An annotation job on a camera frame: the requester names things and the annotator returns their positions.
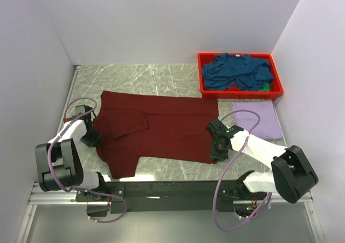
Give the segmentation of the dark red t-shirt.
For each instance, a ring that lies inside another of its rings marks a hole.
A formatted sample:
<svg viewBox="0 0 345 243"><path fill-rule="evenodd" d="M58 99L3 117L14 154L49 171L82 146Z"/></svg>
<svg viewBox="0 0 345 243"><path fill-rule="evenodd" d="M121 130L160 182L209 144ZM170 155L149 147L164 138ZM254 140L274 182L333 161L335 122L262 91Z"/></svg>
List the dark red t-shirt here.
<svg viewBox="0 0 345 243"><path fill-rule="evenodd" d="M213 164L206 127L218 115L216 99L103 91L96 151L114 179L133 177L141 157Z"/></svg>

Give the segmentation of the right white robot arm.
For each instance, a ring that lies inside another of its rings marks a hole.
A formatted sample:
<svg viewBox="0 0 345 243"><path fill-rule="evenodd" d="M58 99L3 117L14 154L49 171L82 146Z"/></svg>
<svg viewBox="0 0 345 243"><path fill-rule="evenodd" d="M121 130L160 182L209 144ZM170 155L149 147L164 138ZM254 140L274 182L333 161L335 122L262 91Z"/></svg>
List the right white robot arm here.
<svg viewBox="0 0 345 243"><path fill-rule="evenodd" d="M228 128L219 119L210 122L206 129L212 137L211 160L226 160L232 150L269 168L268 172L245 172L234 187L224 189L223 193L237 199L249 199L255 193L277 193L294 204L319 182L305 153L296 145L286 148L267 142L239 126Z"/></svg>

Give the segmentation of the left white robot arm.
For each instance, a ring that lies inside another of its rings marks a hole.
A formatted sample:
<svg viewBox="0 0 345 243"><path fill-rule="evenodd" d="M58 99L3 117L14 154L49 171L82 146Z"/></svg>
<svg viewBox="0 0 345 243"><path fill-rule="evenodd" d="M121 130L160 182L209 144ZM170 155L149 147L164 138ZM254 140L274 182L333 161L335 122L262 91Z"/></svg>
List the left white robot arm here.
<svg viewBox="0 0 345 243"><path fill-rule="evenodd" d="M76 148L78 142L89 148L99 144L101 133L93 128L93 115L95 113L90 106L76 106L75 115L66 119L63 126L66 132L36 146L38 183L44 192L61 189L54 179L56 176L66 188L88 190L96 201L106 198L108 188L102 174L84 170Z"/></svg>

